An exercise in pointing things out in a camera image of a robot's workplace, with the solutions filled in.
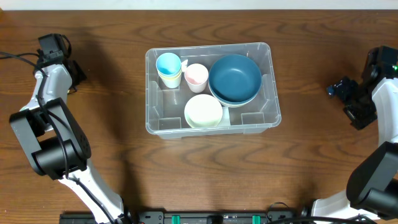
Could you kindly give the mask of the yellow cup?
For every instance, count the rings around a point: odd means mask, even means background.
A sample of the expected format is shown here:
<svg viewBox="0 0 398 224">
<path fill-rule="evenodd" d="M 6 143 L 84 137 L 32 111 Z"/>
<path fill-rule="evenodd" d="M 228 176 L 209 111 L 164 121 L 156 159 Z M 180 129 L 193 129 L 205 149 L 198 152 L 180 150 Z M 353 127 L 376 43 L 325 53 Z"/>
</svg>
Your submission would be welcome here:
<svg viewBox="0 0 398 224">
<path fill-rule="evenodd" d="M 181 72 L 174 73 L 174 74 L 171 74 L 171 75 L 166 75 L 166 74 L 161 73 L 161 72 L 158 73 L 159 77 L 160 77 L 161 79 L 163 79 L 163 80 L 174 80 L 174 79 L 178 79 L 178 78 L 181 76 L 181 74 L 182 74 Z"/>
</svg>

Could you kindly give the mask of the light blue cup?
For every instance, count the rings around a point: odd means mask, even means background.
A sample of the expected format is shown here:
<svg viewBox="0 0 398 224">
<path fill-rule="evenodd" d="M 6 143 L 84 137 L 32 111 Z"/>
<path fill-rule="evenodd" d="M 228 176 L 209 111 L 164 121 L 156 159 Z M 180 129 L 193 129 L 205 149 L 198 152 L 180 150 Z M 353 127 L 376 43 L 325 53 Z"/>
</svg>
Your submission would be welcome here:
<svg viewBox="0 0 398 224">
<path fill-rule="evenodd" d="M 180 57 L 170 52 L 160 55 L 156 60 L 157 71 L 166 77 L 175 76 L 181 71 L 181 68 Z"/>
</svg>

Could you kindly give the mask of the white cup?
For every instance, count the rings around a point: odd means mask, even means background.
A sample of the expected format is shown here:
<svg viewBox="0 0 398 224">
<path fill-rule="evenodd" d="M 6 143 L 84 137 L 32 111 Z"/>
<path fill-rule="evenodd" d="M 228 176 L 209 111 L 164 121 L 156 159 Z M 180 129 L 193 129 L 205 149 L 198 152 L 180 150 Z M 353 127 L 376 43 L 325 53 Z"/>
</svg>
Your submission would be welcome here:
<svg viewBox="0 0 398 224">
<path fill-rule="evenodd" d="M 173 79 L 173 80 L 161 78 L 161 80 L 163 81 L 164 85 L 167 88 L 177 88 L 180 85 L 181 77 L 178 77 L 178 78 Z"/>
</svg>

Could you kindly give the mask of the pink cup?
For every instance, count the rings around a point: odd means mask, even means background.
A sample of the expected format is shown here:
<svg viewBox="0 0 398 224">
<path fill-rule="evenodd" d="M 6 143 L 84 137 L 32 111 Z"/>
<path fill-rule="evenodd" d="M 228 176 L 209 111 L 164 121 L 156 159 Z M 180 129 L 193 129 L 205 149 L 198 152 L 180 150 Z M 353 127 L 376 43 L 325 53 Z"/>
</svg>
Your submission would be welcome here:
<svg viewBox="0 0 398 224">
<path fill-rule="evenodd" d="M 206 88 L 208 76 L 208 69 L 199 63 L 189 65 L 184 74 L 189 89 L 194 93 L 201 93 Z"/>
</svg>

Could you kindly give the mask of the white small bowl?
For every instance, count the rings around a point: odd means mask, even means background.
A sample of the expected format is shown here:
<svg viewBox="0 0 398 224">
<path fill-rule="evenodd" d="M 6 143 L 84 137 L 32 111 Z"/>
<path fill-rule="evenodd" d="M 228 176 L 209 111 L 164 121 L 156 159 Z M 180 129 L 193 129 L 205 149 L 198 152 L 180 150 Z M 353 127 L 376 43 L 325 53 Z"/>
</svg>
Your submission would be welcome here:
<svg viewBox="0 0 398 224">
<path fill-rule="evenodd" d="M 200 94 L 190 98 L 184 108 L 185 120 L 191 128 L 211 128 L 222 118 L 220 102 L 211 95 Z"/>
</svg>

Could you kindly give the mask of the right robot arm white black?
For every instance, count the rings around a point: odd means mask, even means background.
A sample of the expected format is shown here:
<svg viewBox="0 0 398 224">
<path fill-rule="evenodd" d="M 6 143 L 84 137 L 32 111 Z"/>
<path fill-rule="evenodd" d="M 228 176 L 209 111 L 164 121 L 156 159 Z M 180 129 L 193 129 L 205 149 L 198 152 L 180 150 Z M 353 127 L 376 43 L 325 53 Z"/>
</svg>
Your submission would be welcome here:
<svg viewBox="0 0 398 224">
<path fill-rule="evenodd" d="M 397 218 L 397 49 L 369 51 L 362 82 L 348 77 L 327 88 L 357 130 L 378 125 L 378 147 L 349 177 L 346 189 L 315 200 L 309 223 L 374 223 Z"/>
</svg>

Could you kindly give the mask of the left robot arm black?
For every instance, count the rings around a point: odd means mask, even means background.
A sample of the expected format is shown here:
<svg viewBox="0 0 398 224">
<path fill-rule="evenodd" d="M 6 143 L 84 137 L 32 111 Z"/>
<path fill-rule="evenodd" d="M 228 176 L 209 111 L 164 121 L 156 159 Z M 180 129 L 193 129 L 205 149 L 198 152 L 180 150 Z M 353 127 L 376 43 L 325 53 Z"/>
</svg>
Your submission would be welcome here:
<svg viewBox="0 0 398 224">
<path fill-rule="evenodd" d="M 37 174 L 70 188 L 90 209 L 94 223 L 135 223 L 121 196 L 95 169 L 89 141 L 66 105 L 69 91 L 86 79 L 70 59 L 70 41 L 47 34 L 39 37 L 39 44 L 32 97 L 9 118 L 29 164 Z"/>
</svg>

